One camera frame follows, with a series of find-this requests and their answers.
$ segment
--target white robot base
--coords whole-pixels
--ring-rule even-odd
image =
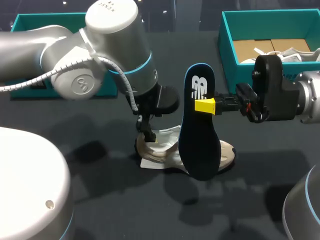
[[[0,127],[0,240],[71,240],[74,203],[61,152],[36,134]]]

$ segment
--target insole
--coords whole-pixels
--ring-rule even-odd
[[[212,179],[219,170],[221,144],[210,113],[195,111],[196,99],[215,95],[215,74],[205,63],[191,66],[184,77],[184,113],[178,148],[189,174],[200,181]]]

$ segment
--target new balance logo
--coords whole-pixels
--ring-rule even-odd
[[[193,99],[207,99],[204,95],[207,94],[207,80],[204,77],[193,76],[192,78],[191,98]]]

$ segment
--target white sneaker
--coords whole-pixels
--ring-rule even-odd
[[[153,130],[156,134],[156,142],[145,142],[143,133],[140,133],[136,139],[136,151],[142,158],[140,167],[145,169],[178,168],[188,173],[178,150],[180,130],[180,125],[164,130]],[[235,159],[234,147],[225,141],[220,140],[220,143],[219,171],[228,167]]]
[[[302,57],[300,56],[299,53],[297,52],[291,52],[291,54],[286,52],[286,55],[283,55],[284,52],[280,51],[270,51],[267,53],[264,53],[258,48],[254,48],[254,51],[256,51],[260,55],[270,55],[270,54],[277,54],[277,56],[281,59],[282,62],[284,63],[289,63],[289,62],[302,62]],[[241,64],[254,64],[256,62],[256,58],[249,58],[241,62]]]
[[[320,48],[315,51],[298,51],[293,47],[281,53],[282,56],[288,57],[292,55],[299,55],[302,62],[318,62],[320,61]]]

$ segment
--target teal box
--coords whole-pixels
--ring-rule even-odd
[[[311,51],[320,48],[318,9],[223,11],[218,49],[230,93],[237,83],[252,85],[253,63],[240,64],[235,40],[305,39]],[[290,80],[303,71],[319,71],[320,62],[284,62],[283,73]]]
[[[86,13],[40,13],[40,14],[18,14],[11,32],[27,31],[32,29],[41,28],[48,25],[60,25],[71,32],[76,33],[79,29],[86,26],[85,22]],[[27,79],[15,79],[8,81],[6,85],[18,84],[25,82]],[[54,90],[50,81],[46,79],[44,81],[45,86],[43,88],[30,88],[11,91],[12,98],[55,98],[60,97]],[[107,72],[104,77],[103,84],[96,94],[97,97],[116,97],[118,90],[116,84],[111,77],[111,74]]]

